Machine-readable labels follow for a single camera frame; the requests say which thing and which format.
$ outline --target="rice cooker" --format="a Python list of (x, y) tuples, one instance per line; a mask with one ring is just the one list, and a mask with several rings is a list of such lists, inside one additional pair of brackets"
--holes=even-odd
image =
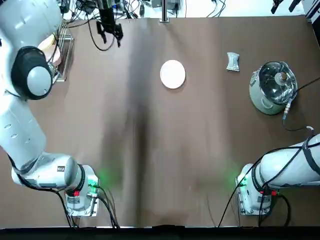
[(283, 61), (271, 61), (254, 71), (250, 80), (250, 97), (264, 114), (281, 112), (291, 97), (295, 98), (298, 84), (294, 73)]

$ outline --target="white plate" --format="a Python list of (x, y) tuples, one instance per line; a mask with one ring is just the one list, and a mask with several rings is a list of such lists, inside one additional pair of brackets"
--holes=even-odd
[(186, 79), (186, 70), (177, 60), (166, 61), (160, 70), (162, 83), (169, 89), (179, 88)]

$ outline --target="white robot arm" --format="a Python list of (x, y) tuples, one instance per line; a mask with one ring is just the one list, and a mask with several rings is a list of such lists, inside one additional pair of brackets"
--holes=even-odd
[(256, 164), (247, 164), (236, 178), (236, 184), (241, 182), (237, 192), (242, 215), (261, 215), (270, 211), (270, 192), (265, 192), (266, 184), (270, 190), (287, 187), (319, 186), (320, 185), (320, 134), (309, 141), (300, 142), (291, 147), (271, 152), (263, 156)]
[(37, 47), (61, 22), (56, 0), (9, 0), (0, 6), (0, 146), (12, 163), (15, 183), (64, 190), (70, 215), (95, 216), (99, 179), (72, 156), (44, 152), (45, 134), (27, 102), (46, 97), (52, 88), (45, 55)]

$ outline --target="brown table surface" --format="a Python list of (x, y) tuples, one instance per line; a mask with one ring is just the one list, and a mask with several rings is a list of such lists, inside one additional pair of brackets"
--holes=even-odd
[[(287, 132), (282, 115), (260, 113), (249, 97), (252, 72), (268, 61), (289, 64), (298, 84), (320, 75), (320, 50), (304, 16), (121, 20), (124, 37), (98, 51), (88, 26), (73, 28), (75, 50), (68, 81), (54, 85), (31, 110), (47, 136), (46, 151), (73, 155), (91, 165), (109, 187), (122, 226), (219, 223), (244, 164), (273, 148), (301, 142), (307, 132)], [(102, 40), (92, 22), (93, 36)], [(240, 72), (226, 70), (227, 52), (240, 54)], [(180, 61), (186, 82), (166, 89), (160, 68)], [(288, 124), (320, 130), (320, 83), (299, 93)], [(65, 226), (59, 199), (13, 183), (1, 153), (1, 227)], [(285, 189), (293, 226), (320, 224), (320, 189)], [(222, 225), (237, 226), (236, 200)], [(282, 225), (278, 201), (266, 225)], [(98, 217), (81, 226), (106, 226)], [(241, 217), (241, 225), (257, 224)]]

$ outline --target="wire rack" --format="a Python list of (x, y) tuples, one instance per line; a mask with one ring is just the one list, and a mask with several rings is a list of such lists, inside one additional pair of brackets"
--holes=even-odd
[(52, 62), (49, 62), (53, 83), (66, 81), (75, 46), (75, 39), (64, 22), (62, 22), (59, 27), (58, 35), (59, 36), (56, 37), (59, 39), (58, 47), (60, 50), (61, 63), (55, 67)]

